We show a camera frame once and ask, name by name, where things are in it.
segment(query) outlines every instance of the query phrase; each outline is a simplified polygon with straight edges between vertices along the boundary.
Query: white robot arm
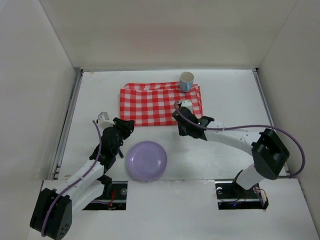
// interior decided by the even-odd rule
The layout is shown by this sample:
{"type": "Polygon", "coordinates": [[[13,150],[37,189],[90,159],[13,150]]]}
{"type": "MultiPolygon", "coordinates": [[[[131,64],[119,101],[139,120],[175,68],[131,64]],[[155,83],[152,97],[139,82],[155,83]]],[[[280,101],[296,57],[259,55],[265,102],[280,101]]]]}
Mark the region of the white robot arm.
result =
{"type": "Polygon", "coordinates": [[[109,121],[108,114],[102,112],[96,123],[100,144],[89,160],[67,181],[56,188],[43,189],[38,196],[30,227],[41,232],[42,237],[61,240],[69,231],[75,213],[110,193],[112,179],[105,173],[115,163],[116,155],[122,156],[120,146],[134,131],[135,121],[119,118],[109,121]],[[102,136],[98,125],[104,129],[102,136]]]}
{"type": "Polygon", "coordinates": [[[234,187],[249,190],[264,179],[275,180],[286,163],[290,153],[276,132],[266,128],[263,132],[244,129],[223,130],[223,123],[211,117],[196,118],[192,113],[189,100],[181,102],[172,114],[178,122],[180,136],[191,136],[205,141],[219,142],[240,149],[253,157],[253,164],[240,171],[233,180],[234,187]],[[205,130],[187,120],[206,128],[222,130],[205,130]]]}

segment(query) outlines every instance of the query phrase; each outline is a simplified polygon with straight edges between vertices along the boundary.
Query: white cup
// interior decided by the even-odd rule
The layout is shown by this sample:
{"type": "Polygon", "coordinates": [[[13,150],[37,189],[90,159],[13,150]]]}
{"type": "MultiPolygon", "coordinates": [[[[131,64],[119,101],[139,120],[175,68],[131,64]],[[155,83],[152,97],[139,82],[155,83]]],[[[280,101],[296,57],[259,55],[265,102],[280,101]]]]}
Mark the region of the white cup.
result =
{"type": "Polygon", "coordinates": [[[194,79],[195,76],[189,71],[181,73],[179,81],[180,90],[185,93],[189,92],[194,84],[194,79]]]}

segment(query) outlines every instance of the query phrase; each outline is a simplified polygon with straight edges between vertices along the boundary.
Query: lavender plate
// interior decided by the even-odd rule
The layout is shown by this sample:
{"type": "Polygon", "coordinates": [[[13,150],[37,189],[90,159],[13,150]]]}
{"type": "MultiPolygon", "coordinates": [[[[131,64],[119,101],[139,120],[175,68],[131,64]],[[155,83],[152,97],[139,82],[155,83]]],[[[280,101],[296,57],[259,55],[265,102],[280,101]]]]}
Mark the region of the lavender plate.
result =
{"type": "Polygon", "coordinates": [[[167,153],[158,143],[142,141],[133,146],[126,156],[126,168],[138,180],[160,178],[167,166],[167,153]]]}

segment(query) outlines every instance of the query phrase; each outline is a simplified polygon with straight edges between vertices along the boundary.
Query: red and white tablecloth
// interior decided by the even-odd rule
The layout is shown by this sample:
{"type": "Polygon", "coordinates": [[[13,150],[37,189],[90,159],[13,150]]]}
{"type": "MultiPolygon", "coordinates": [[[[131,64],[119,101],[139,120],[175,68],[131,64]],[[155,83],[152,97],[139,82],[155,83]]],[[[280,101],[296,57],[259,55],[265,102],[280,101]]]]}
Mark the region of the red and white tablecloth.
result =
{"type": "Polygon", "coordinates": [[[194,84],[182,92],[179,82],[128,83],[120,90],[120,118],[134,120],[135,126],[176,125],[172,117],[175,101],[191,100],[193,114],[202,117],[201,91],[194,84]]]}

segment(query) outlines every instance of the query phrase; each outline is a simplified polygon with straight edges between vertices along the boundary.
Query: white wall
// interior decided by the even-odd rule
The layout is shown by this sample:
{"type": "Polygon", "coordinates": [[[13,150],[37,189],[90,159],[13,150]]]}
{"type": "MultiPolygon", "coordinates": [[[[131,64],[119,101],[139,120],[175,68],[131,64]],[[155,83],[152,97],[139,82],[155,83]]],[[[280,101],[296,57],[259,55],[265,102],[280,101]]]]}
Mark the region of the white wall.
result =
{"type": "Polygon", "coordinates": [[[23,240],[57,147],[75,72],[38,0],[3,3],[0,238],[23,240]]]}
{"type": "Polygon", "coordinates": [[[258,67],[297,0],[40,0],[81,68],[258,67]]]}
{"type": "MultiPolygon", "coordinates": [[[[299,176],[320,231],[320,1],[299,0],[259,68],[263,91],[276,126],[293,133],[306,153],[299,176]]],[[[291,171],[301,164],[287,141],[291,171]]]]}

